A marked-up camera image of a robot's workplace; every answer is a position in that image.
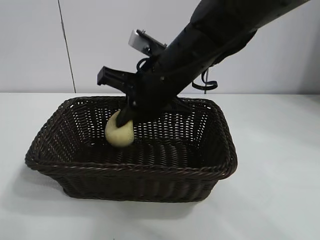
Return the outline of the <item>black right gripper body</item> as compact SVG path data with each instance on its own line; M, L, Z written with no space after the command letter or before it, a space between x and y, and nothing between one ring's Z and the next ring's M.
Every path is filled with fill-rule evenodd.
M193 81L193 59L158 56L141 59L136 72L102 67L97 84L108 85L126 95L122 116L157 116L162 112L190 113L177 95Z

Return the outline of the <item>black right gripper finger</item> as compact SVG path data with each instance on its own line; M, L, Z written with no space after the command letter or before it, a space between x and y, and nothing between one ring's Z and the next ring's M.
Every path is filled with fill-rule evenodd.
M120 110L116 117L116 126L123 127L129 121L138 120L138 108L134 106L126 105L123 109Z

